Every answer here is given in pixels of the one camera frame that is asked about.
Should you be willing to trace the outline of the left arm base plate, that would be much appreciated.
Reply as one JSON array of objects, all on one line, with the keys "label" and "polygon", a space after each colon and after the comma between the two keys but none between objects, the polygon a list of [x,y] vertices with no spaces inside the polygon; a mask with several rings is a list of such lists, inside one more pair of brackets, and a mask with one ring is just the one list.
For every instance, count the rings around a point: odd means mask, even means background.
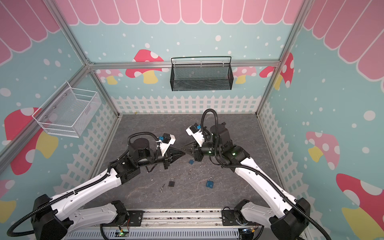
[{"label": "left arm base plate", "polygon": [[118,213],[117,215],[117,226],[128,226],[128,227],[140,227],[143,220],[144,211],[129,210]]}]

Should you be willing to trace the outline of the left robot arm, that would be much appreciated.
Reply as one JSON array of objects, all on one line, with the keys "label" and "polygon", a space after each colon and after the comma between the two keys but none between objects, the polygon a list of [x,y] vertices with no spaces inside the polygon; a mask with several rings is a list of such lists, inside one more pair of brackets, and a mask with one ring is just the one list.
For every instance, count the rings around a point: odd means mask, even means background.
[{"label": "left robot arm", "polygon": [[38,240],[61,240],[85,217],[76,217],[80,207],[138,176],[141,168],[155,168],[163,164],[165,169],[183,157],[185,152],[174,148],[174,135],[157,137],[150,132],[128,136],[127,149],[107,169],[83,184],[64,193],[35,200],[31,213],[10,226],[9,237],[35,235]]}]

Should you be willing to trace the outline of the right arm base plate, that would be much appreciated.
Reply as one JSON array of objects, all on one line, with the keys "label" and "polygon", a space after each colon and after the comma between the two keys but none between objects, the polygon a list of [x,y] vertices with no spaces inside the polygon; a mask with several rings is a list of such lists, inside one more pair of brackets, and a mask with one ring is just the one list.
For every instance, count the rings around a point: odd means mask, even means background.
[{"label": "right arm base plate", "polygon": [[259,226],[255,222],[249,222],[236,210],[224,208],[221,211],[223,226]]}]

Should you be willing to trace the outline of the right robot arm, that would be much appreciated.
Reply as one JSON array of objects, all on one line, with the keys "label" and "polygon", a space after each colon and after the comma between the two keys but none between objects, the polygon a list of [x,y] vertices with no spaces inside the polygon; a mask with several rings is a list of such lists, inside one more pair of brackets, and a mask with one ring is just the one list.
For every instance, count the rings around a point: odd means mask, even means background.
[{"label": "right robot arm", "polygon": [[311,216],[311,205],[304,199],[297,199],[277,185],[255,162],[244,148],[234,145],[225,123],[219,123],[218,114],[206,109],[199,124],[186,129],[194,143],[185,146],[184,151],[202,161],[210,161],[221,168],[230,169],[245,180],[268,204],[268,208],[242,200],[234,208],[234,215],[240,225],[253,222],[271,229],[279,240],[300,240],[305,229],[314,226],[325,239],[331,237]]}]

